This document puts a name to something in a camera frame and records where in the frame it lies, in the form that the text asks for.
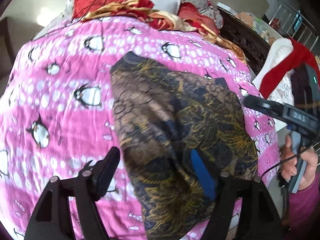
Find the gray handle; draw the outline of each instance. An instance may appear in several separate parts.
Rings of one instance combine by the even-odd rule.
[[[301,148],[301,135],[293,131],[291,133],[291,141],[291,150],[294,154],[297,154]],[[291,177],[287,185],[287,190],[292,193],[297,193],[302,176],[307,167],[307,162],[302,160],[300,156],[298,156],[297,159],[297,174]]]

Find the human hand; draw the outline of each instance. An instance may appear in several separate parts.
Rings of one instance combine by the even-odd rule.
[[[281,160],[285,160],[287,158],[290,158],[291,156],[294,156],[294,153],[291,151],[291,137],[287,135],[285,137],[285,147],[282,150]],[[304,175],[301,179],[299,190],[303,190],[311,185],[311,183],[314,181],[316,177],[316,169],[318,164],[318,156],[311,147],[307,151],[305,151],[303,154],[300,155],[301,159],[307,162],[307,167],[304,172]],[[281,175],[284,179],[290,180],[291,176],[294,176],[297,174],[296,164],[297,164],[297,158],[293,158],[292,160],[289,160],[282,164],[281,168]]]

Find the black cable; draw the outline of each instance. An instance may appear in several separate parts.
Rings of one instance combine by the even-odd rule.
[[[279,163],[277,163],[276,165],[273,165],[271,168],[267,169],[261,176],[261,179],[263,178],[264,175],[266,175],[269,171],[273,170],[274,168],[286,163],[289,160],[292,160],[293,158],[296,158],[298,156],[300,156],[301,154],[303,154],[305,151],[307,151],[314,143],[310,143],[305,149],[303,149],[301,152],[297,153],[294,156],[291,156],[283,161],[280,161]]]

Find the white pillow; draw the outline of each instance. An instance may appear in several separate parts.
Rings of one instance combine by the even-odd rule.
[[[150,0],[153,2],[155,10],[166,11],[171,14],[177,15],[181,0]]]

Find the patterned cloth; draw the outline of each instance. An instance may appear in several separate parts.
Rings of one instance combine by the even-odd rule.
[[[147,238],[180,239],[214,208],[191,149],[202,151],[217,171],[244,179],[257,174],[257,149],[239,99],[223,78],[172,72],[132,52],[110,73],[115,127]]]

